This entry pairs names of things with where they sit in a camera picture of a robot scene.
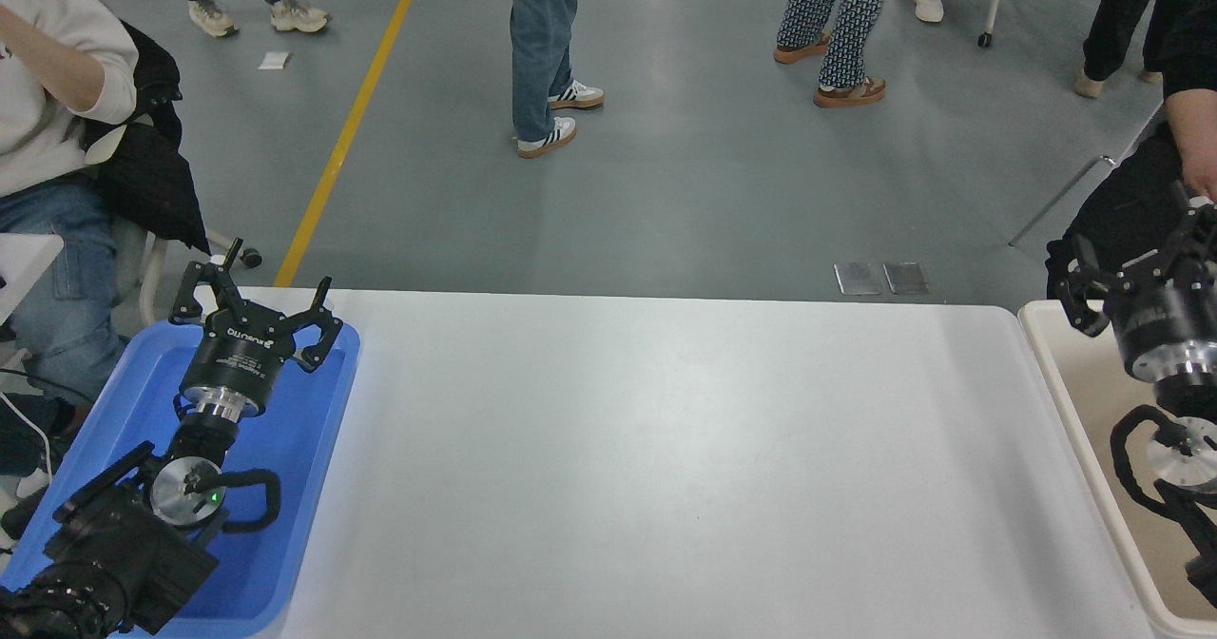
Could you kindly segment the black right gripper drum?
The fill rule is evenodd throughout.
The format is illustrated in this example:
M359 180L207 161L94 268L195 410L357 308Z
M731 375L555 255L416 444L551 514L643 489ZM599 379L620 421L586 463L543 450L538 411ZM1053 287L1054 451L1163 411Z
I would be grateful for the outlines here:
M1215 263L1180 260L1107 296L1123 361L1183 360L1215 349Z

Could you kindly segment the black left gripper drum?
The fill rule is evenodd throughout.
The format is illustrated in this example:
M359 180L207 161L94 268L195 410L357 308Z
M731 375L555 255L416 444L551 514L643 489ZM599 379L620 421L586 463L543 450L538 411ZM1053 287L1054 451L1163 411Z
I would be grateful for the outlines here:
M179 392L201 402L209 389L226 389L243 397L243 409L265 409L285 361L296 351L293 337L281 327L285 318L256 302L213 312L204 319L200 348Z

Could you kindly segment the person's hand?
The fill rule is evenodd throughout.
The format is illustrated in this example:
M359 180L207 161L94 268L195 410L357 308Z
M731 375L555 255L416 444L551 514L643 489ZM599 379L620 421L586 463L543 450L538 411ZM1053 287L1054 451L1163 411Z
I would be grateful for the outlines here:
M1195 152L1182 155L1183 183L1194 196L1208 198L1216 203L1216 150L1196 148Z

